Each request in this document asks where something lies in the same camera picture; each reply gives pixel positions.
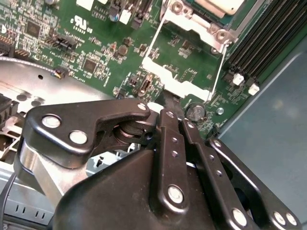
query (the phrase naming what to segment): bolt head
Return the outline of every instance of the bolt head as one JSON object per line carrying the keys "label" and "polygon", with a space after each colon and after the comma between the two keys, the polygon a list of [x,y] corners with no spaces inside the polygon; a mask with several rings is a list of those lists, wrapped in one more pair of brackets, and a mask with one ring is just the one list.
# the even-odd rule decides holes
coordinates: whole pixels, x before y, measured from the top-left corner
{"label": "bolt head", "polygon": [[223,108],[218,108],[218,109],[216,110],[216,113],[217,113],[218,115],[222,115],[222,114],[224,113],[224,109],[223,109]]}
{"label": "bolt head", "polygon": [[295,226],[297,225],[295,218],[290,213],[286,213],[286,217],[291,224]]}
{"label": "bolt head", "polygon": [[174,114],[170,111],[167,111],[166,114],[170,117],[170,118],[174,118]]}
{"label": "bolt head", "polygon": [[221,143],[218,140],[214,140],[213,142],[215,143],[215,145],[217,147],[221,147],[222,146]]}
{"label": "bolt head", "polygon": [[286,224],[286,221],[284,220],[282,215],[280,215],[279,212],[274,212],[274,216],[275,216],[275,218],[276,218],[278,223],[280,223],[281,225],[285,225]]}
{"label": "bolt head", "polygon": [[190,128],[194,128],[194,125],[189,121],[188,122],[188,126],[190,127]]}
{"label": "bolt head", "polygon": [[169,198],[176,204],[180,204],[183,202],[183,194],[179,188],[176,186],[169,186],[168,188]]}
{"label": "bolt head", "polygon": [[48,127],[48,128],[57,128],[61,125],[61,121],[60,119],[58,119],[55,116],[49,115],[49,116],[45,116],[42,119],[42,123],[44,126]]}
{"label": "bolt head", "polygon": [[79,144],[79,145],[82,145],[85,142],[87,142],[87,135],[84,132],[79,131],[79,130],[72,131],[69,134],[69,138],[71,139],[72,142]]}
{"label": "bolt head", "polygon": [[244,214],[239,209],[234,208],[232,214],[239,225],[246,226],[248,224]]}

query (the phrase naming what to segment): black bracket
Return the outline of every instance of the black bracket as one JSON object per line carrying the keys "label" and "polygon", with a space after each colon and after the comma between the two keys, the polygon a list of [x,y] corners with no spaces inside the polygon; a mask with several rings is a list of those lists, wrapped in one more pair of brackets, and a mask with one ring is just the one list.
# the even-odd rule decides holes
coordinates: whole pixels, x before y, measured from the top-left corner
{"label": "black bracket", "polygon": [[[113,129],[125,121],[144,121],[150,114],[141,101],[129,99],[39,106],[28,112],[22,136],[28,146],[59,165],[79,168],[93,155],[126,148],[129,144]],[[47,116],[57,118],[60,125],[45,126],[42,120]],[[86,135],[85,143],[71,140],[76,130]]]}
{"label": "black bracket", "polygon": [[218,154],[237,194],[261,229],[302,229],[295,214],[220,140],[207,143]]}
{"label": "black bracket", "polygon": [[[181,122],[185,133],[187,161],[195,164],[213,214],[220,229],[301,229],[295,215],[220,140],[207,147],[198,129]],[[251,201],[243,207],[238,189]],[[289,215],[296,219],[290,222]]]}
{"label": "black bracket", "polygon": [[170,110],[160,112],[149,204],[164,222],[177,222],[189,208],[189,187],[184,138],[178,118]]}

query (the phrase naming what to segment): black connector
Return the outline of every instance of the black connector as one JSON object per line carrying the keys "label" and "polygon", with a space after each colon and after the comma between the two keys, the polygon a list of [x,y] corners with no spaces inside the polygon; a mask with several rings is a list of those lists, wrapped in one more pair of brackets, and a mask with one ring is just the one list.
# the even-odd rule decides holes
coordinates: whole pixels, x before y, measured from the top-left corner
{"label": "black connector", "polygon": [[0,94],[0,128],[3,128],[5,122],[17,113],[18,104],[18,102]]}
{"label": "black connector", "polygon": [[66,35],[58,34],[54,30],[54,28],[50,29],[49,38],[47,38],[47,42],[54,46],[59,46],[65,51],[75,50],[78,44],[77,41],[74,40],[73,38]]}
{"label": "black connector", "polygon": [[14,42],[10,38],[0,35],[0,54],[13,57],[14,50]]}

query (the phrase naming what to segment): black dimm slot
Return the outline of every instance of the black dimm slot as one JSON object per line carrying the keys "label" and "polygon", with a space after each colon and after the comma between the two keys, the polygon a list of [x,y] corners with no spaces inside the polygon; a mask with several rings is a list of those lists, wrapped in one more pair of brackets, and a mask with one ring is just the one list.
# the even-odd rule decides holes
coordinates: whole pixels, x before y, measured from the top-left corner
{"label": "black dimm slot", "polygon": [[[292,30],[289,35],[287,36],[288,38],[285,38],[283,40],[283,42],[281,43],[281,47],[285,47],[287,44],[289,44],[289,42],[291,41],[290,38],[291,37],[295,37],[299,31],[301,29],[303,29],[305,26],[307,25],[307,15],[305,15],[304,18],[302,18],[302,20],[299,23],[299,27],[295,28],[294,30]],[[265,62],[263,63],[263,65],[257,70],[255,71],[255,76],[260,76],[260,74],[262,74],[266,67],[269,65],[270,62],[273,61],[274,57],[278,56],[283,50],[282,49],[274,49],[274,52],[271,53],[270,58],[266,59]]]}
{"label": "black dimm slot", "polygon": [[262,53],[257,56],[257,59],[255,60],[255,64],[253,66],[250,66],[247,68],[247,72],[251,75],[255,75],[255,71],[259,68],[259,65],[261,65],[267,57],[270,57],[271,52],[274,49],[277,49],[278,47],[283,47],[282,43],[283,41],[287,40],[290,41],[290,38],[286,38],[288,33],[291,33],[291,31],[297,31],[298,25],[297,23],[299,20],[302,20],[301,17],[304,16],[304,13],[306,10],[297,8],[298,11],[295,12],[295,18],[289,23],[287,26],[284,27],[283,31],[280,31],[275,37],[276,39],[272,39],[269,41],[267,48],[262,50]]}
{"label": "black dimm slot", "polygon": [[263,56],[264,53],[267,52],[271,45],[275,44],[277,45],[278,42],[276,42],[276,39],[283,37],[285,34],[284,32],[287,30],[287,27],[291,27],[295,22],[293,22],[293,19],[295,20],[295,17],[297,17],[297,13],[299,13],[301,9],[299,8],[299,5],[296,4],[292,7],[292,9],[285,15],[283,18],[277,20],[274,25],[272,25],[268,31],[265,31],[265,34],[268,34],[269,36],[265,36],[264,39],[261,40],[261,43],[259,46],[255,47],[256,49],[250,51],[250,55],[247,57],[247,61],[245,63],[242,63],[240,67],[244,69],[246,72],[252,74],[251,69],[254,69],[254,66],[257,65],[259,60],[263,60],[265,57]]}
{"label": "black dimm slot", "polygon": [[252,45],[252,43],[260,36],[261,29],[264,29],[264,27],[261,27],[261,25],[265,26],[269,24],[269,20],[272,19],[272,17],[268,17],[268,15],[271,15],[272,12],[275,12],[280,8],[280,6],[284,5],[287,2],[287,0],[283,0],[281,4],[279,4],[279,0],[275,0],[270,4],[268,9],[264,12],[264,14],[260,17],[260,19],[257,21],[256,25],[252,28],[252,30],[247,34],[247,36],[244,38],[244,40],[241,42],[239,47],[234,51],[234,53],[229,58],[229,62],[232,64],[236,64],[242,57],[244,50],[248,50],[248,48]]}
{"label": "black dimm slot", "polygon": [[230,68],[258,77],[307,24],[307,0],[275,0],[228,59]]}
{"label": "black dimm slot", "polygon": [[282,15],[285,15],[283,18],[279,18],[279,19],[277,19],[276,21],[274,21],[274,22],[272,22],[263,32],[262,32],[262,34],[265,34],[265,35],[267,35],[267,36],[264,36],[264,37],[262,37],[261,39],[259,39],[258,41],[257,41],[257,43],[253,46],[253,49],[252,50],[249,50],[249,53],[248,53],[248,55],[247,55],[247,57],[246,57],[246,60],[245,61],[243,61],[242,63],[241,63],[241,65],[240,65],[240,67],[242,68],[242,69],[246,69],[246,71],[248,71],[247,69],[248,69],[248,64],[250,64],[251,62],[255,62],[255,57],[257,56],[257,54],[262,50],[262,48],[264,47],[264,46],[266,46],[267,45],[267,43],[269,42],[269,41],[273,41],[274,40],[274,37],[276,37],[277,36],[277,33],[276,32],[280,32],[280,31],[278,31],[278,29],[280,28],[280,27],[282,27],[282,24],[283,24],[283,22],[285,21],[285,20],[288,20],[288,16],[290,15],[290,13],[292,12],[292,10],[291,11],[289,11],[289,12],[286,12],[287,11],[287,9],[283,9],[283,10],[281,10],[280,11],[280,14],[282,14]]}
{"label": "black dimm slot", "polygon": [[[283,9],[285,9],[285,6],[279,5],[278,9],[274,13],[277,14],[279,11],[282,11]],[[263,22],[265,24],[262,27],[260,27],[259,31],[256,31],[257,35],[253,37],[252,41],[249,41],[248,47],[246,48],[246,50],[243,50],[243,53],[241,54],[242,55],[241,58],[238,58],[238,60],[235,62],[235,64],[239,63],[240,68],[244,69],[243,65],[245,60],[249,60],[250,59],[249,55],[253,54],[253,49],[262,44],[262,40],[264,39],[262,35],[266,34],[265,31],[270,30],[275,25],[274,19],[275,18],[272,17],[265,20]]]}

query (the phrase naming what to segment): gray metal panel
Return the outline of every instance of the gray metal panel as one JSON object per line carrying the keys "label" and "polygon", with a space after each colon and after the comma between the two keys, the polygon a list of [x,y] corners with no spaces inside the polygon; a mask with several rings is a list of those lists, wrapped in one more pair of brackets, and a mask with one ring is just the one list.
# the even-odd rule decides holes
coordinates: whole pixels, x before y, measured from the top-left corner
{"label": "gray metal panel", "polygon": [[[33,100],[40,100],[43,104],[61,104],[110,99],[106,94],[73,78],[59,80],[42,70],[20,64],[2,62],[0,70],[0,93],[13,100],[21,93],[28,97],[25,102],[20,102],[19,111],[31,109]],[[94,165],[93,160],[90,160],[90,165]],[[91,168],[91,171],[96,172],[97,169]],[[12,165],[0,161],[0,191],[12,172]],[[44,195],[16,179],[6,203],[5,214],[47,225],[53,212],[54,208]]]}
{"label": "gray metal panel", "polygon": [[307,221],[306,50],[307,38],[220,136],[302,223]]}

